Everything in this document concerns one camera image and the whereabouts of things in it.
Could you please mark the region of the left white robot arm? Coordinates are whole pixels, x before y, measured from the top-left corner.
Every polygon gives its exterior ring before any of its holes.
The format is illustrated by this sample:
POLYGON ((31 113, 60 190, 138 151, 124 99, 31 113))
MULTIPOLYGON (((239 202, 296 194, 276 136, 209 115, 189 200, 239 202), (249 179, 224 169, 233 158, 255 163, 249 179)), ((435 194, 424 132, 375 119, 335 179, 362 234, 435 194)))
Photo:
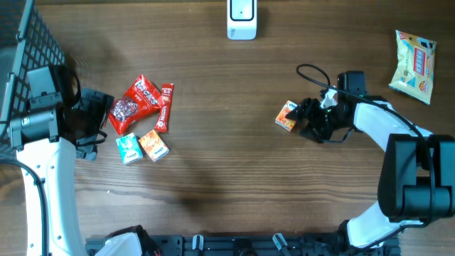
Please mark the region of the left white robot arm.
POLYGON ((75 198, 77 159, 95 160, 114 102, 83 88, 74 70, 47 65, 28 72, 31 98, 6 125, 16 156, 2 164, 23 174, 27 255, 86 255, 75 198))

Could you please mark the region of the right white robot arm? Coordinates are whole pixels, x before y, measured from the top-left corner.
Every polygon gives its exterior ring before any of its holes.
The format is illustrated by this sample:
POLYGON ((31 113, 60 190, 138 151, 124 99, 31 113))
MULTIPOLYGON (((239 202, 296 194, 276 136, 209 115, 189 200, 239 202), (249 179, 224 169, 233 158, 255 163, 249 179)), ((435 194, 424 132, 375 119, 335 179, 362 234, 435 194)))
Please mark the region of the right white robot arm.
POLYGON ((302 100, 286 118, 304 124, 301 135, 331 143, 336 130, 367 134, 384 152, 378 199, 344 221, 328 246, 366 254, 408 228, 425 228, 454 216, 454 138, 433 134, 398 114, 381 96, 369 95, 362 71, 347 71, 321 97, 302 100))

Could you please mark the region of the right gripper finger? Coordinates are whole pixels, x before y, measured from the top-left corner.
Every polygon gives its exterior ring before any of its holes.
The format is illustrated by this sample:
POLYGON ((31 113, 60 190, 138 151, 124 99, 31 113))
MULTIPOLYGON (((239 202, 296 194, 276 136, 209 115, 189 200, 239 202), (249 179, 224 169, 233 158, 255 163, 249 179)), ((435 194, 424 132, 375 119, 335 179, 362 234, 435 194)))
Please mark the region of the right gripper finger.
POLYGON ((292 111, 285 117, 290 120, 303 120, 307 118, 314 108, 314 99, 306 98, 301 101, 292 111))
POLYGON ((299 135, 319 144, 322 143, 322 139, 320 138, 319 133, 311 126, 304 127, 299 132, 299 135))

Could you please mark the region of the red candy bag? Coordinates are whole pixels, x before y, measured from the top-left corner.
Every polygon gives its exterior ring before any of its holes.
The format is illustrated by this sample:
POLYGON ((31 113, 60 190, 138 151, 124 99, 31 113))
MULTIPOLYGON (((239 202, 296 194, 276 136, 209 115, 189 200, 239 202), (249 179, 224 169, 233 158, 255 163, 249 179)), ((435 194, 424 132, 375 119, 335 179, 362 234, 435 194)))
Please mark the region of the red candy bag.
POLYGON ((159 111, 168 102, 167 96, 144 75, 140 75, 123 96, 114 101, 109 120, 118 135, 121 135, 129 125, 159 111))

